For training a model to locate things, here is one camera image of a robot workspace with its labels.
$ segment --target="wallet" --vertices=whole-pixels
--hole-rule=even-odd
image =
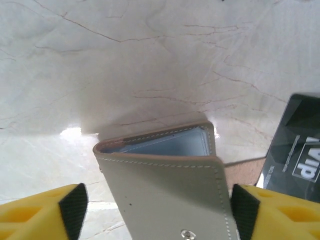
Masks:
[[[211,122],[103,140],[93,152],[133,240],[236,240]]]

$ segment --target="black foam edge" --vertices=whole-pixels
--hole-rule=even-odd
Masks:
[[[260,201],[238,184],[233,186],[231,209],[240,239],[250,240],[255,229]]]
[[[88,206],[85,184],[78,184],[58,204],[68,239],[78,240]]]

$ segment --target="tan leather edge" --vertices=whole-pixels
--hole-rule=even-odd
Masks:
[[[197,157],[197,156],[187,156],[187,157],[184,157],[184,156],[170,156],[168,158],[163,158],[162,156],[157,156],[157,155],[115,153],[115,154],[112,154],[112,159],[113,159],[113,155],[117,155],[117,157],[116,157],[116,159],[114,159],[116,161],[112,160],[111,164],[119,164],[119,165],[128,164],[129,167],[133,163],[132,161],[134,161],[134,162],[135,161],[139,161],[139,162],[143,162],[143,163],[150,163],[150,162],[151,163],[157,163],[159,167],[161,167],[161,165],[166,165],[167,163],[169,163],[170,165],[175,165],[177,167],[177,164],[179,164],[179,161],[177,161],[178,159],[183,160],[181,165],[182,166],[188,166],[187,169],[190,169],[190,167],[194,166],[194,165],[196,165],[196,166],[199,166],[199,165],[207,166],[208,165],[208,166],[217,167],[218,168],[218,176],[219,176],[218,180],[219,180],[220,186],[221,186],[220,191],[222,192],[222,193],[219,193],[219,194],[216,193],[216,197],[219,198],[219,195],[220,195],[219,201],[222,202],[221,203],[222,206],[221,206],[221,204],[217,205],[217,209],[221,209],[221,207],[222,207],[223,210],[224,210],[224,214],[227,214],[228,216],[230,216],[230,218],[228,219],[228,224],[227,223],[226,224],[227,224],[227,229],[228,229],[227,232],[230,233],[231,235],[229,235],[229,236],[232,236],[232,237],[229,237],[229,238],[226,237],[225,239],[231,239],[231,238],[232,239],[236,239],[236,234],[235,234],[236,233],[236,224],[235,224],[233,218],[231,217],[232,213],[231,213],[230,207],[227,206],[227,205],[229,205],[229,202],[228,202],[229,199],[224,194],[224,192],[226,191],[226,180],[225,180],[225,174],[224,174],[224,171],[223,171],[224,165],[223,165],[222,161],[218,157],[216,157],[216,156],[202,156],[199,159],[199,157]],[[115,192],[115,194],[114,194],[115,201],[119,206],[119,211],[120,211],[125,223],[127,224],[129,231],[130,232],[134,232],[137,235],[138,233],[140,233],[140,231],[137,230],[135,224],[133,223],[133,221],[136,221],[136,218],[134,218],[134,217],[137,217],[137,215],[132,215],[132,214],[130,215],[128,213],[128,211],[125,211],[126,208],[124,208],[124,205],[126,204],[126,206],[127,206],[128,203],[124,203],[125,200],[123,200],[123,199],[127,198],[128,195],[119,194],[119,192],[123,188],[121,187],[121,185],[117,184],[117,183],[125,182],[126,181],[126,175],[124,175],[123,179],[121,179],[121,180],[115,180],[115,179],[113,179],[113,180],[111,179],[110,180],[110,178],[112,178],[112,175],[110,175],[108,173],[113,171],[113,168],[110,167],[110,165],[108,165],[108,163],[110,163],[110,161],[106,161],[106,160],[100,159],[98,157],[97,157],[97,161],[98,161],[99,165],[101,166],[101,168],[103,169],[103,171],[105,172],[105,174],[104,174],[105,179],[107,180],[107,182],[108,181],[110,182],[109,187],[110,187],[111,192],[113,192],[113,191]],[[150,184],[152,185],[153,184],[152,183],[152,175],[148,174],[146,176],[150,179]],[[214,177],[214,173],[212,174],[212,176],[207,176],[205,178],[205,181],[210,181],[211,182],[213,177]],[[143,200],[143,195],[141,196],[139,194],[139,190],[141,191],[141,189],[139,189],[139,187],[140,187],[139,185],[135,185],[133,183],[132,188],[133,189],[134,188],[138,189],[137,195],[139,195],[139,198]],[[183,189],[184,189],[184,191],[188,192],[188,188],[187,187],[183,188]],[[217,214],[217,217],[219,217],[219,216],[222,217],[221,226],[223,226],[223,229],[225,231],[225,221],[227,221],[227,220],[226,220],[226,218],[223,217],[223,215],[221,213],[222,210],[221,211],[217,211],[217,212],[216,211],[213,211],[213,212],[209,211],[209,212],[210,212],[210,214]]]
[[[176,162],[184,162],[183,165],[188,165],[187,162],[191,163],[192,165],[202,164],[203,162],[208,162],[208,165],[212,162],[218,162],[224,167],[222,160],[217,156],[163,156],[163,155],[150,155],[150,154],[135,154],[135,153],[122,153],[122,152],[115,152],[112,154],[98,153],[95,157],[99,160],[106,160],[106,161],[122,161],[122,162],[148,162],[148,163],[160,163],[168,161],[168,164],[172,163],[173,161]]]
[[[149,141],[151,139],[157,139],[161,138],[167,135],[170,135],[172,131],[177,131],[177,130],[183,130],[187,128],[193,128],[197,126],[205,126],[208,130],[209,136],[210,136],[210,149],[211,149],[211,154],[215,155],[216,149],[215,149],[215,131],[214,131],[214,126],[210,121],[198,121],[198,122],[193,122],[193,123],[188,123],[188,124],[183,124],[183,125],[178,125],[178,126],[173,126],[173,127],[166,127],[158,130],[153,130],[153,131],[147,131],[139,134],[131,134],[125,137],[117,137],[117,138],[112,138],[112,139],[107,139],[98,142],[94,147],[93,147],[93,152],[94,154],[103,154],[103,155],[110,155],[110,153],[101,153],[101,150],[105,148],[106,146],[110,146],[111,148],[114,147],[121,147],[126,144],[126,142],[132,142],[135,141],[135,143],[138,142],[145,142]]]
[[[228,189],[234,184],[254,185],[261,174],[266,158],[237,162],[225,166],[225,175]]]

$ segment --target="wallet flap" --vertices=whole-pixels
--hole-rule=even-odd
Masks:
[[[208,156],[210,145],[207,131],[198,126],[149,141],[107,148],[104,151],[104,153],[114,152],[165,156]]]
[[[162,156],[207,156],[215,154],[214,127],[211,122],[164,128],[99,142],[95,153],[133,153]]]
[[[96,154],[133,240],[236,240],[222,162],[214,156]]]

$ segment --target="white stitching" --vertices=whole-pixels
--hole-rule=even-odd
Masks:
[[[218,175],[218,170],[216,168],[214,168],[214,177],[215,177],[215,180],[216,180],[216,185],[217,185],[217,188],[218,188],[220,203],[221,203],[221,207],[222,207],[222,210],[223,210],[226,231],[228,233],[229,240],[232,240],[231,234],[230,234],[230,230],[229,230],[229,220],[228,220],[228,216],[227,216],[227,212],[226,212],[226,208],[225,208],[225,203],[224,203],[224,199],[223,199],[222,192],[221,192],[220,180],[217,178],[217,175]]]
[[[200,127],[201,128],[205,128],[207,130],[207,132],[208,132],[209,146],[210,146],[209,150],[210,150],[210,155],[212,155],[210,131],[208,130],[208,128],[206,126],[200,126]],[[146,137],[140,137],[140,138],[136,138],[136,139],[132,139],[132,140],[128,140],[128,141],[111,142],[111,143],[104,144],[102,146],[102,148],[106,147],[108,145],[114,144],[114,143],[128,143],[128,142],[147,139],[147,138],[152,138],[152,137],[156,137],[156,136],[182,132],[182,131],[186,131],[186,130],[190,130],[190,129],[194,129],[194,128],[196,128],[196,126],[195,127],[189,127],[189,128],[181,129],[181,130],[176,130],[176,131],[168,131],[168,132],[155,134],[155,135],[151,135],[151,136],[146,136]],[[97,156],[96,156],[96,158],[99,159],[99,160],[107,160],[107,161],[111,161],[111,162],[121,162],[121,163],[130,163],[130,164],[146,164],[146,163],[141,162],[141,161],[116,160],[116,159],[102,158],[102,157],[97,157]],[[158,163],[151,163],[151,162],[148,163],[147,165],[149,165],[149,166],[158,166],[158,167],[169,167],[169,168],[212,168],[214,170],[214,177],[215,177],[216,186],[217,186],[217,189],[218,189],[218,194],[219,194],[219,198],[220,198],[220,204],[221,204],[221,207],[222,207],[222,210],[223,210],[226,231],[227,231],[229,240],[232,240],[231,233],[230,233],[231,231],[229,229],[230,228],[229,227],[229,219],[228,219],[228,216],[227,216],[225,203],[224,203],[224,199],[223,199],[223,196],[222,196],[220,180],[217,177],[218,176],[217,168],[215,168],[214,166],[210,166],[210,165],[209,166],[207,166],[207,165],[185,165],[185,166],[183,166],[183,165],[174,165],[174,164],[158,164]]]
[[[131,139],[131,140],[128,140],[128,141],[113,141],[113,142],[109,142],[109,143],[106,143],[106,144],[102,145],[101,148],[104,148],[104,147],[106,147],[108,145],[111,145],[111,144],[129,143],[129,142],[132,142],[132,141],[138,141],[138,140],[142,140],[142,139],[153,138],[153,137],[161,136],[161,135],[165,135],[165,134],[173,134],[173,133],[177,133],[177,132],[183,132],[183,131],[186,131],[186,130],[195,129],[197,127],[203,127],[203,128],[208,129],[206,126],[193,126],[193,127],[189,127],[189,128],[185,128],[185,129],[180,129],[180,130],[175,130],[175,131],[167,131],[167,132],[158,133],[158,134],[151,135],[151,136],[144,136],[144,137],[140,137],[140,138],[135,138],[135,139]]]
[[[117,159],[111,159],[111,158],[102,158],[102,157],[96,157],[99,160],[107,160],[107,161],[111,161],[111,162],[121,162],[121,163],[127,163],[127,164],[145,164],[144,162],[141,161],[127,161],[127,160],[117,160]],[[216,167],[214,166],[210,166],[210,165],[174,165],[174,164],[159,164],[159,163],[148,163],[147,165],[149,166],[156,166],[156,167],[169,167],[169,168],[211,168],[214,170],[214,177],[215,177],[215,181],[216,181],[216,186],[218,189],[218,193],[219,193],[219,198],[220,198],[220,204],[223,210],[223,216],[224,216],[224,220],[225,220],[225,225],[226,225],[226,231],[228,234],[228,238],[229,240],[232,240],[231,237],[231,231],[230,231],[230,227],[229,227],[229,219],[227,216],[227,212],[226,212],[226,208],[225,208],[225,203],[224,203],[224,199],[222,196],[222,191],[221,191],[221,184],[220,184],[220,180],[218,179],[218,170]]]
[[[149,144],[146,144],[146,145],[143,145],[143,146],[137,146],[137,147],[134,147],[134,148],[131,148],[131,149],[122,151],[121,153],[128,153],[128,152],[130,152],[130,151],[132,151],[132,150],[135,150],[135,149],[141,149],[141,148],[144,148],[144,147],[147,147],[147,146],[151,146],[151,145],[154,145],[154,144],[159,144],[159,143],[163,143],[163,142],[166,142],[166,141],[170,141],[170,140],[172,140],[172,139],[183,138],[183,137],[185,137],[185,136],[187,136],[187,134],[186,134],[186,135],[183,135],[183,136],[175,136],[175,137],[172,137],[172,138],[168,138],[168,139],[156,141],[156,142],[149,143]]]

